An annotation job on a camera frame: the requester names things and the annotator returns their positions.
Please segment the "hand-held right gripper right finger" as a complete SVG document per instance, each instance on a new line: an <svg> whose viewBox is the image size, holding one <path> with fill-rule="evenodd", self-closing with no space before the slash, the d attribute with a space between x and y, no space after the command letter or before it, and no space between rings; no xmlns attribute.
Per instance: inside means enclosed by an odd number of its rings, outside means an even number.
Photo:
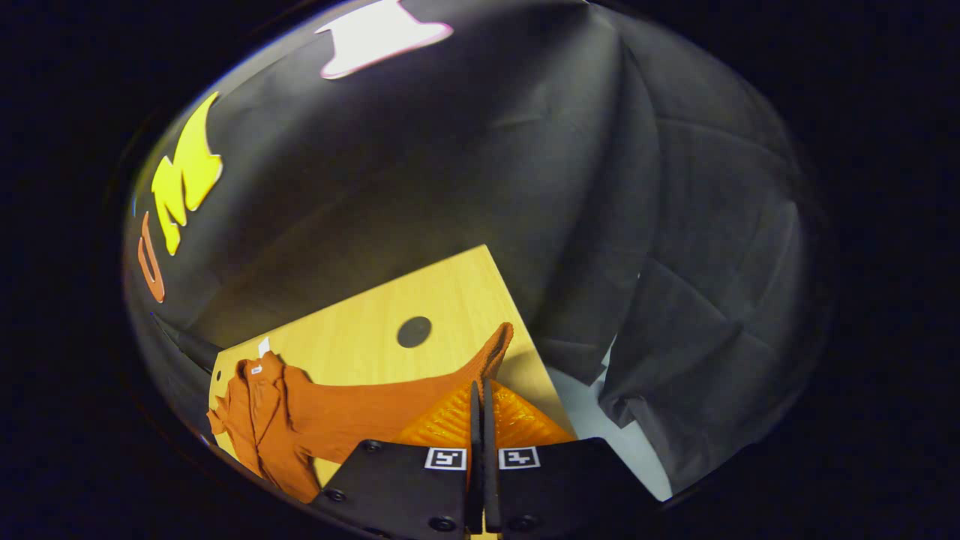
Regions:
<svg viewBox="0 0 960 540"><path fill-rule="evenodd" d="M659 502L603 438L500 445L493 383L484 384L483 519L499 539L657 536Z"/></svg>

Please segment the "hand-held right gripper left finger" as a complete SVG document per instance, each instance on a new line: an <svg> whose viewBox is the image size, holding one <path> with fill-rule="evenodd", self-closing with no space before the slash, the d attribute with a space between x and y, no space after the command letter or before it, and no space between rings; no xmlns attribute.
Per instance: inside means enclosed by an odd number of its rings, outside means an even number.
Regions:
<svg viewBox="0 0 960 540"><path fill-rule="evenodd" d="M484 532L479 389L467 387L459 447L364 439L310 502L347 529L387 539L470 539Z"/></svg>

